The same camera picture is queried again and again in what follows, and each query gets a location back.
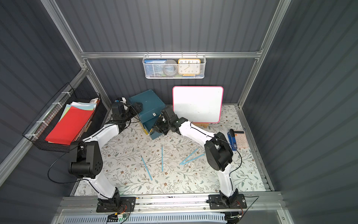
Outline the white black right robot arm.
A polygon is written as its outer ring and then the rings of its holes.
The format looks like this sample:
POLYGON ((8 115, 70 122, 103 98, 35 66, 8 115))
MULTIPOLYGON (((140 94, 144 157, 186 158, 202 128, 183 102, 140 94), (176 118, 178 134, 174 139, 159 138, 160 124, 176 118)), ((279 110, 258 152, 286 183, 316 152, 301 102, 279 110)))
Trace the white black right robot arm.
POLYGON ((205 149, 207 162, 217 171, 220 183, 220 195, 226 203, 232 203, 238 196, 238 190, 234 189, 231 173, 233 162, 233 150, 225 135, 221 132, 210 133, 205 131, 186 118, 179 118, 171 107, 161 111, 150 132, 158 132, 166 135, 169 131, 190 138, 205 149))

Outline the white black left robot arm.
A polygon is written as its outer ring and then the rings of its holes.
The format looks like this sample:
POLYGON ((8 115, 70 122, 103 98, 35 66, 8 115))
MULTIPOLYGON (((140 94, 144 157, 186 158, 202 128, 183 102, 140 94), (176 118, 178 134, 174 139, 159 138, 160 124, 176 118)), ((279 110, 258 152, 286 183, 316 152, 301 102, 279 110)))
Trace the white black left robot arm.
POLYGON ((93 135, 82 141, 74 141, 69 151, 69 173, 80 180, 88 181, 101 200, 117 197, 116 187, 103 173, 101 148, 113 137, 131 124, 131 120, 143 110, 140 102, 128 102, 126 98, 117 99, 112 104, 112 116, 105 125, 93 135))

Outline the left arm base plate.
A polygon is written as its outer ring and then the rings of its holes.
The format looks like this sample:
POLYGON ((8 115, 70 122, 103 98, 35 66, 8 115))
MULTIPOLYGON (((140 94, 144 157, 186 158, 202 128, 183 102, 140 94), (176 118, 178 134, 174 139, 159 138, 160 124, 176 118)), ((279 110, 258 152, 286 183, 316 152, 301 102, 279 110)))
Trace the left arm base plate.
POLYGON ((132 212, 134 211, 136 197, 120 197, 114 199, 98 199, 97 213, 105 212, 132 212))

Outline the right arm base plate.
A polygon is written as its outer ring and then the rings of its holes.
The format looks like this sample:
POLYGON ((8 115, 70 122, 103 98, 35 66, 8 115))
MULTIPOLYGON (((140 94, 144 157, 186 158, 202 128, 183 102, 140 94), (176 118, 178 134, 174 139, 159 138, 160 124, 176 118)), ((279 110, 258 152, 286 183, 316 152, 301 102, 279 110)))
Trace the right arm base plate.
POLYGON ((209 195, 206 203, 209 204, 211 210, 247 208, 245 196, 236 193, 230 197, 226 197, 223 194, 209 195))

